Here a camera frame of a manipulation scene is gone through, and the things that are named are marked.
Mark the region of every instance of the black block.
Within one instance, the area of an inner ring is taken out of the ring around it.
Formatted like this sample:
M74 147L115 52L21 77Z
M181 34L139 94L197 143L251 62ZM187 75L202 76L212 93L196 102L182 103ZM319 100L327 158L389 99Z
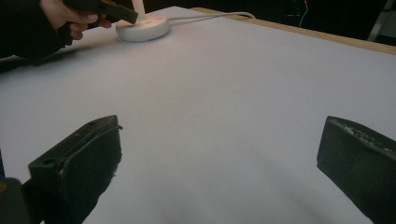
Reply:
M327 117L318 168L374 223L396 223L396 142L359 123Z

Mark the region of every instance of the black object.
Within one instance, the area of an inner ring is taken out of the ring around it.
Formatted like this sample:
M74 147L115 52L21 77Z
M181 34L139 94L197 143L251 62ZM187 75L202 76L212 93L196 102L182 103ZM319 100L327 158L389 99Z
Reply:
M23 186L0 181L0 223L82 223L120 162L120 128L117 116L91 121L31 162Z
M98 20L101 15L111 16L132 24L137 20L137 13L135 11L111 0L64 0L64 3L77 10L97 13ZM70 22L61 27L59 34L66 45L72 44L73 38L70 35Z
M327 117L318 168L374 223L396 223L396 142L359 123Z

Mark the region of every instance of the hand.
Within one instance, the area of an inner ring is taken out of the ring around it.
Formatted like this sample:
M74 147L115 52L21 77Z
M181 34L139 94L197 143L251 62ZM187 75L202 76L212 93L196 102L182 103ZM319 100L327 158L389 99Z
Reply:
M94 23L98 20L96 14L79 12L67 7L62 0L41 0L40 6L54 30L57 31L70 21L70 35L76 40L80 40L83 37L82 32L88 29L89 23ZM100 26L111 27L110 21L106 20L105 17L101 17L99 20Z

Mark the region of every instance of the white cable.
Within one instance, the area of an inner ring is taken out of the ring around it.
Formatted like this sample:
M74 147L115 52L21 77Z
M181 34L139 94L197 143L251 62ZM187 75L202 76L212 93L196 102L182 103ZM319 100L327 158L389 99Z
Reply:
M248 12L228 12L228 13L219 13L219 14L206 14L206 15L199 15L199 16L189 16L189 17L171 17L169 21L176 21L176 20L193 20L193 19L201 19L201 18L215 18L215 17L223 17L223 16L247 16L252 19L256 19L252 14Z
M304 13L304 15L301 17L299 27L301 27L301 25L303 24L304 17L305 17L305 15L306 15L306 13L308 12L308 1L307 1L307 0L304 0L304 2L305 2L305 13Z

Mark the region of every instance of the gun-shaped device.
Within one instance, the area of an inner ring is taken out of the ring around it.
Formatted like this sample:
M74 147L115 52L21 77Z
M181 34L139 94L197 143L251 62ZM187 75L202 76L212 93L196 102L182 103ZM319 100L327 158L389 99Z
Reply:
M97 13L99 19L100 15L107 15L132 24L137 20L137 12L111 0L64 0L64 3L80 11ZM71 45L73 42L69 26L68 22L60 29L60 36L66 45Z

